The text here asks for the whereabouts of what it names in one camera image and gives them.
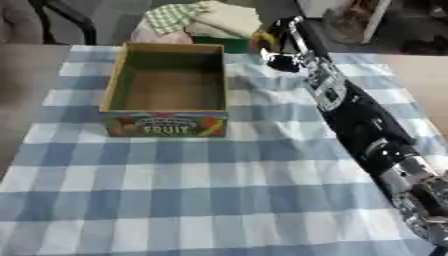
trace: black cable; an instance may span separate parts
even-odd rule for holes
[[[446,256],[447,252],[448,252],[447,248],[438,246],[429,256]]]

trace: chair leg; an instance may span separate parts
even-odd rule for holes
[[[45,7],[74,23],[81,29],[86,45],[96,45],[96,29],[92,20],[60,0],[47,0]]]

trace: folded fabric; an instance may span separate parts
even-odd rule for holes
[[[241,38],[241,36],[228,33],[222,29],[218,29],[198,21],[193,22],[187,27],[185,27],[185,32],[189,33],[192,36],[209,36],[216,38],[233,38],[233,39]]]
[[[208,1],[207,12],[197,13],[191,18],[195,21],[221,29],[243,38],[251,38],[261,22],[254,8]]]
[[[177,31],[164,35],[157,34],[151,25],[143,19],[132,32],[133,43],[161,43],[161,44],[192,44],[191,37],[184,31]]]
[[[191,18],[210,9],[208,1],[194,4],[168,4],[146,12],[145,19],[159,34],[173,33],[190,24]]]

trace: fruit box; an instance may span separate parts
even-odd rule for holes
[[[108,134],[224,136],[223,57],[220,45],[124,44],[100,107]]]

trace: robotic arm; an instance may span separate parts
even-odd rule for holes
[[[439,175],[413,148],[399,123],[332,63],[303,16],[276,21],[255,35],[270,67],[307,72],[306,87],[350,155],[372,177],[418,236],[448,248],[448,175]],[[285,53],[286,42],[297,53]]]

